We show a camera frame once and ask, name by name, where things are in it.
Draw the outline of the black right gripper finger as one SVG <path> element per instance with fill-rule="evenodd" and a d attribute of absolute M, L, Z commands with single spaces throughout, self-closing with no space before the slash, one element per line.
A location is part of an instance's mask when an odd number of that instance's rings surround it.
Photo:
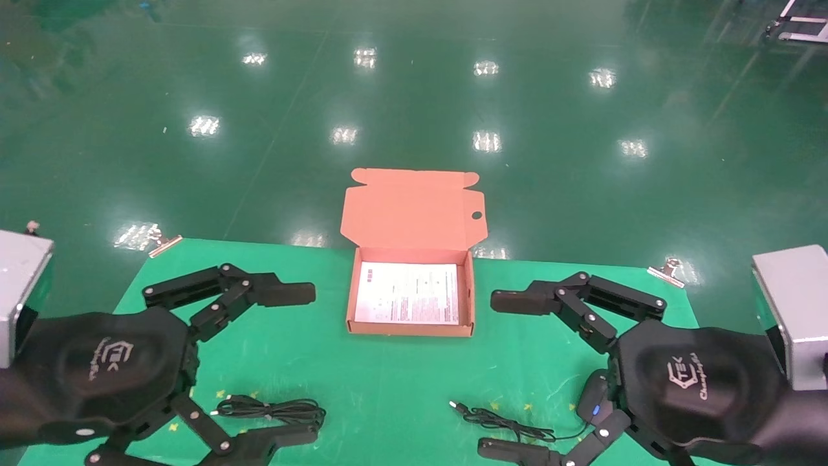
<path fill-rule="evenodd" d="M 482 438 L 478 442 L 478 453 L 484 458 L 514 463 L 517 465 L 591 465 L 609 449 L 623 434 L 635 439 L 639 445 L 655 458 L 671 465 L 686 465 L 681 456 L 680 439 L 686 437 L 686 414 L 660 416 L 658 421 L 638 425 L 637 419 L 630 419 L 623 410 L 597 409 L 595 414 L 604 414 L 601 422 L 585 439 L 562 454 L 546 447 L 529 445 L 494 438 Z"/>
<path fill-rule="evenodd" d="M 524 290 L 494 290 L 490 306 L 509 315 L 555 315 L 598 354 L 606 354 L 618 331 L 594 312 L 596 307 L 634 322 L 661 321 L 666 301 L 580 271 L 558 282 L 534 280 Z"/>

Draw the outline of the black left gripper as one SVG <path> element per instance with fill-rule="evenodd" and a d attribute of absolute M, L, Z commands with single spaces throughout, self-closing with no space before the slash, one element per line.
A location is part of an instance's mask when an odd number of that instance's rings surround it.
<path fill-rule="evenodd" d="M 162 465 L 126 451 L 174 413 L 210 448 L 199 465 L 268 465 L 278 449 L 317 440 L 312 425 L 231 438 L 186 395 L 197 368 L 188 326 L 168 311 L 39 319 L 2 369 L 2 449 L 109 437 L 85 465 Z"/>

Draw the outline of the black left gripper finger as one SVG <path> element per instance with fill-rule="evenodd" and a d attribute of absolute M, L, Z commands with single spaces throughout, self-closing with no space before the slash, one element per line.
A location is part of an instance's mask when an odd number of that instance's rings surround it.
<path fill-rule="evenodd" d="M 151 284 L 142 295 L 147 307 L 168 311 L 210 299 L 188 326 L 191 341 L 207 342 L 254 305 L 308 305 L 316 300 L 316 288 L 310 282 L 284 283 L 274 272 L 246 272 L 222 263 Z"/>

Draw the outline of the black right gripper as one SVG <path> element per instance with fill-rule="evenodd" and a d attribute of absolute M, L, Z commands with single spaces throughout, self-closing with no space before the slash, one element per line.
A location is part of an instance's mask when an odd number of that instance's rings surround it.
<path fill-rule="evenodd" d="M 656 320 L 609 352 L 613 404 L 626 434 L 660 460 L 825 465 L 825 390 L 795 390 L 766 337 Z"/>

